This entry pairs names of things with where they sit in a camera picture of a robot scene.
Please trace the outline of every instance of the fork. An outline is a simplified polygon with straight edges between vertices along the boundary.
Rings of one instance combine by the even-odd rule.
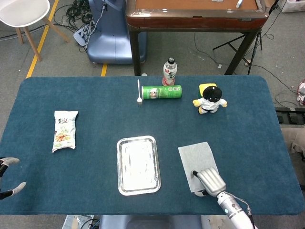
[[[142,106],[142,99],[140,97],[140,80],[138,79],[138,92],[139,92],[139,97],[138,97],[138,106]]]

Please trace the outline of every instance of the aluminum foil tray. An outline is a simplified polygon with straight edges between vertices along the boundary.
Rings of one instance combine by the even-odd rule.
[[[117,143],[118,185],[122,195],[152,193],[161,186],[156,140],[123,138]]]

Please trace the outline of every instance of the gray carpet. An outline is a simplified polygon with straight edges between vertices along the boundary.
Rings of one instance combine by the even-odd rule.
[[[60,1],[58,7],[69,4],[72,0]],[[276,10],[264,26],[264,32],[274,21],[279,10]],[[58,12],[56,20],[61,21],[65,10]],[[295,89],[304,77],[305,55],[305,12],[281,14],[269,33],[274,35],[273,40],[263,37],[263,50],[257,51],[254,64],[265,67],[279,77],[289,87]],[[63,32],[72,38],[72,33],[64,28]],[[38,45],[42,31],[33,33],[33,38]],[[0,23],[0,37],[14,33],[14,29]],[[181,32],[155,32],[149,33],[148,56],[142,64],[142,72],[148,75],[161,75],[163,64],[172,56],[178,63],[178,75],[221,75],[225,72],[231,58],[234,55],[230,47],[225,46],[216,51],[212,48],[239,36],[234,33],[197,33],[197,47],[211,55],[216,62],[222,63],[218,68],[213,60],[206,54],[196,50],[194,45],[194,33]],[[10,110],[14,103],[20,83],[24,80],[34,53],[24,38],[24,44],[17,39],[0,41],[0,137],[5,128]],[[52,30],[49,31],[41,51],[42,62],[37,62],[32,76],[97,76],[101,75],[102,65],[89,61],[86,53],[80,53],[75,41],[67,44]],[[245,74],[247,67],[241,62],[236,69],[237,74]],[[264,77],[273,96],[286,88],[270,73],[260,67],[253,67],[251,74]],[[107,76],[133,75],[132,65],[108,65]],[[296,103],[295,94],[284,91],[278,96],[281,101]],[[305,184],[305,165],[298,155],[291,155],[296,174],[301,183]],[[38,215],[38,216],[0,216],[1,229],[60,229],[65,216],[62,215]],[[260,229],[301,229],[305,227],[305,212],[297,216],[254,216],[254,220]]]

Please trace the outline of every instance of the robotic hand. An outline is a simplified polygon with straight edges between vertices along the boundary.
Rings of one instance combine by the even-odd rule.
[[[204,197],[209,194],[212,197],[217,197],[218,204],[224,210],[236,229],[257,229],[254,225],[249,205],[243,199],[237,198],[225,191],[226,184],[214,168],[207,168],[200,172],[192,171],[191,177],[193,176],[196,176],[205,188],[204,191],[195,192],[195,195]],[[234,198],[247,205],[248,216]]]
[[[24,186],[26,185],[26,182],[22,182],[19,184],[16,188],[12,190],[8,190],[6,192],[1,192],[1,179],[6,171],[6,169],[12,165],[12,164],[17,164],[19,162],[19,159],[14,158],[14,157],[0,157],[0,200],[4,199],[6,197],[11,197],[17,193],[19,193]]]

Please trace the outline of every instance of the blue tablecloth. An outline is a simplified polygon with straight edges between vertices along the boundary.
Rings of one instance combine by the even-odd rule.
[[[253,214],[298,214],[304,199],[286,150],[266,81],[258,76],[177,77],[181,99],[146,100],[138,107],[137,77],[30,78],[19,89],[0,143],[0,156],[20,159],[2,190],[26,181],[0,201],[0,214],[223,214],[213,197],[190,192],[179,146],[207,141],[227,191]],[[198,114],[201,83],[216,83],[228,107]],[[161,77],[141,77],[160,85]],[[51,152],[54,111],[79,111],[76,148]],[[116,144],[156,139],[162,185],[126,197],[117,183]]]

